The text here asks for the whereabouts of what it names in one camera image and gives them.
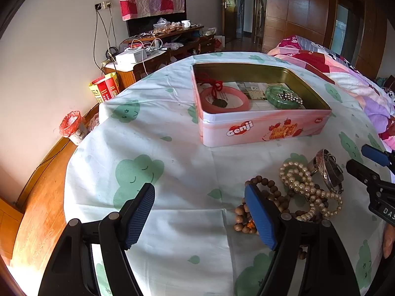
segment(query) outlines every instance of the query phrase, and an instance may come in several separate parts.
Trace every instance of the human hand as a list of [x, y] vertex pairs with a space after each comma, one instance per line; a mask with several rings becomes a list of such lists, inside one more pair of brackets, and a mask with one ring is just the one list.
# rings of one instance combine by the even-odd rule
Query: human hand
[[392, 252], [392, 245], [395, 241], [395, 227], [386, 224], [386, 229], [384, 229], [384, 239], [383, 239], [383, 256], [388, 258]]

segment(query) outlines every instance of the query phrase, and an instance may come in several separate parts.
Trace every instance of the baseboard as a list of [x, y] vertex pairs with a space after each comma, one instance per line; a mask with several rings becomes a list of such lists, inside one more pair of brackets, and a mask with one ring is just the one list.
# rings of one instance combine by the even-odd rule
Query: baseboard
[[[84, 116], [86, 120], [86, 125], [88, 125], [89, 121], [93, 118], [96, 113], [99, 112], [99, 104], [96, 104], [88, 113]], [[44, 173], [46, 168], [52, 162], [53, 158], [62, 151], [64, 147], [66, 147], [67, 143], [70, 140], [68, 138], [62, 137], [49, 151], [49, 153], [44, 157], [42, 162], [38, 165], [38, 167], [34, 170], [33, 174], [30, 176], [29, 180], [27, 181], [25, 187], [23, 188], [22, 192], [19, 195], [19, 198], [16, 203], [16, 208], [19, 210], [23, 209], [23, 205], [26, 202], [27, 197], [29, 196], [30, 192], [32, 191], [34, 185]]]

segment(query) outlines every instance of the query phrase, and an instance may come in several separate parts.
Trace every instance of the tablecloth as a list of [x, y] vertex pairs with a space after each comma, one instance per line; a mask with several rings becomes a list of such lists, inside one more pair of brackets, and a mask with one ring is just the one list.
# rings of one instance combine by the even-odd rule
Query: tablecloth
[[[289, 68], [327, 101], [332, 115], [319, 135], [205, 147], [199, 138], [191, 68], [207, 62]], [[354, 158], [386, 181], [390, 173], [361, 155], [363, 144], [382, 148], [382, 143], [358, 102], [337, 86], [261, 53], [197, 55], [162, 68], [102, 103], [99, 120], [68, 164], [66, 220], [100, 220], [135, 197], [143, 183], [151, 182], [156, 189], [153, 209], [139, 241], [126, 252], [145, 296], [256, 295], [273, 253], [258, 235], [233, 229], [244, 182], [260, 174], [279, 184], [278, 170], [285, 161], [307, 164], [322, 148], [345, 172], [343, 210], [331, 220], [361, 294], [368, 289], [382, 256], [385, 223], [368, 210], [366, 187], [347, 174], [345, 164]], [[324, 186], [319, 176], [313, 180]], [[290, 209], [307, 206], [297, 196]], [[99, 246], [93, 246], [93, 253], [100, 290], [111, 295]], [[299, 291], [304, 264], [298, 260], [289, 295]]]

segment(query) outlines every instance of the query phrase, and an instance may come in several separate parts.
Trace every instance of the genji logo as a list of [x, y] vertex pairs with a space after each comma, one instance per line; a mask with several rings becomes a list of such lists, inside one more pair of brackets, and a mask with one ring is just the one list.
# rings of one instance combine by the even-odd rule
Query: genji logo
[[246, 121], [241, 124], [241, 126], [232, 126], [229, 128], [229, 131], [226, 133], [227, 136], [234, 136], [238, 134], [246, 133], [253, 127], [252, 121]]

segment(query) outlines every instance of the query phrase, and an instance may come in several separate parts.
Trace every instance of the open tin box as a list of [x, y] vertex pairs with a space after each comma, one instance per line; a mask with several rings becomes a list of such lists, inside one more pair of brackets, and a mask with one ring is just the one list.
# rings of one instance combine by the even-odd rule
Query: open tin box
[[[283, 83], [302, 98], [305, 109], [207, 113], [202, 109], [196, 84], [200, 74], [223, 82]], [[198, 63], [192, 66], [192, 81], [200, 137], [207, 147], [319, 134], [331, 115], [329, 105], [300, 77], [283, 67]]]

